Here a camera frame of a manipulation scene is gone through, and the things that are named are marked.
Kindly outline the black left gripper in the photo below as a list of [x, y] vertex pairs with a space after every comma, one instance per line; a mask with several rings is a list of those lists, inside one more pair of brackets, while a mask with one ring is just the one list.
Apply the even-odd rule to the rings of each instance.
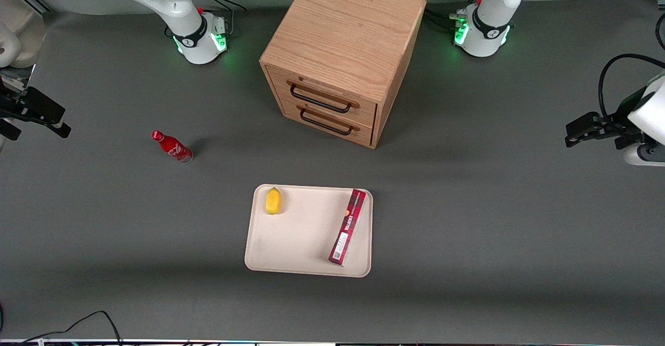
[[618, 105], [613, 114], [607, 114], [605, 97], [601, 88], [598, 90], [598, 102], [601, 114], [588, 112], [566, 125], [567, 136], [565, 145], [568, 149], [584, 141], [596, 140], [598, 135], [590, 135], [593, 131], [602, 130], [605, 124], [606, 138], [615, 137], [617, 150], [627, 149], [630, 145], [643, 144], [644, 134], [634, 123], [629, 121], [629, 114], [637, 107], [644, 95], [645, 87], [632, 93]]

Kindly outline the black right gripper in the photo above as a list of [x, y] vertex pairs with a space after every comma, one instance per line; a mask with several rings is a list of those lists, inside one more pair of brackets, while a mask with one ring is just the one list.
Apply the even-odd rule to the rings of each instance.
[[71, 127], [62, 123], [65, 108], [49, 98], [40, 90], [28, 87], [23, 93], [23, 115], [21, 116], [18, 104], [19, 93], [10, 89], [1, 81], [1, 135], [7, 140], [15, 141], [21, 135], [21, 130], [9, 119], [18, 119], [27, 122], [26, 117], [37, 119], [49, 124], [48, 128], [60, 138], [68, 138]]

